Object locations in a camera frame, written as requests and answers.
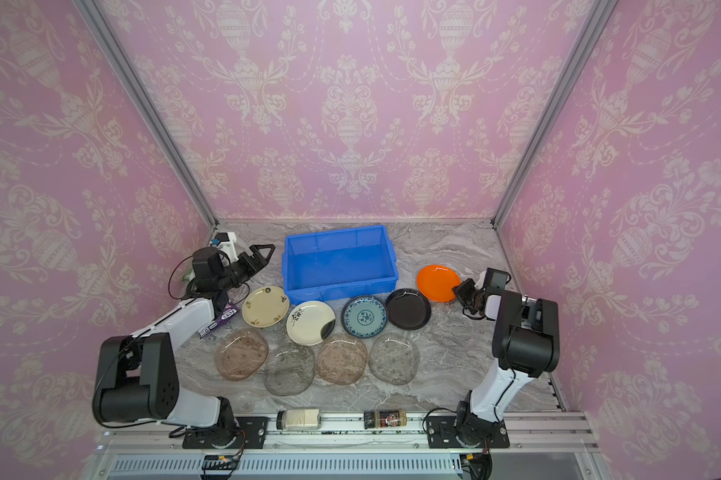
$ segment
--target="purple package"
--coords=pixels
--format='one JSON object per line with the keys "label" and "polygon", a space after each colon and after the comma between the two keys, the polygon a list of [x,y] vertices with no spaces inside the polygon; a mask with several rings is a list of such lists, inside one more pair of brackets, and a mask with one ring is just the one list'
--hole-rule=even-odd
{"label": "purple package", "polygon": [[235,305],[233,302],[228,302],[228,304],[224,306],[224,310],[221,311],[219,316],[217,316],[211,323],[204,326],[201,330],[198,330],[198,336],[200,338],[207,336],[213,329],[229,322],[231,317],[235,313],[238,313],[238,306]]}

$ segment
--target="blue container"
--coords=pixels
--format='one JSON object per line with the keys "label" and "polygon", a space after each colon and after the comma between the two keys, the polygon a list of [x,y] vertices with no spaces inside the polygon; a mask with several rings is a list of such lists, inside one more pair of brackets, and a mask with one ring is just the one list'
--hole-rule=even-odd
{"label": "blue container", "polygon": [[391,292],[398,281],[395,259],[384,225],[289,235],[283,290],[294,304]]}

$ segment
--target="pink wall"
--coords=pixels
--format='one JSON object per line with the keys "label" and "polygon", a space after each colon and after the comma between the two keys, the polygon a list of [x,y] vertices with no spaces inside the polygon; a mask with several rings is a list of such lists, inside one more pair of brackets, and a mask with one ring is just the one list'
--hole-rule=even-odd
{"label": "pink wall", "polygon": [[492,216],[591,3],[100,1],[229,219]]}
{"label": "pink wall", "polygon": [[616,5],[505,227],[613,478],[721,477],[721,3]]}
{"label": "pink wall", "polygon": [[0,478],[77,478],[98,346],[208,232],[70,2],[0,2]]}

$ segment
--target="yellow plate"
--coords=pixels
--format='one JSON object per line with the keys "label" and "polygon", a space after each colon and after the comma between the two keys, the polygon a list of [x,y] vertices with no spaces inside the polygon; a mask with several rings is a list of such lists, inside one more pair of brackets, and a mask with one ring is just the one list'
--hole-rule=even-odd
{"label": "yellow plate", "polygon": [[251,326],[265,328],[286,317],[290,302],[283,289],[265,285],[251,292],[243,302],[243,320]]}

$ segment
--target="pink wallpaper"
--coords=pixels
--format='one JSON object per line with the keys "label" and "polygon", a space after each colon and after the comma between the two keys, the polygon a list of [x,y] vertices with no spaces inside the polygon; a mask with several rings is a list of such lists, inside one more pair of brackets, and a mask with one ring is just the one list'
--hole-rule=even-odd
{"label": "pink wallpaper", "polygon": [[100,0],[218,216],[489,217],[592,0]]}
{"label": "pink wallpaper", "polygon": [[77,478],[98,346],[208,229],[71,2],[0,1],[0,478]]}
{"label": "pink wallpaper", "polygon": [[721,3],[616,5],[505,227],[613,478],[720,478]]}

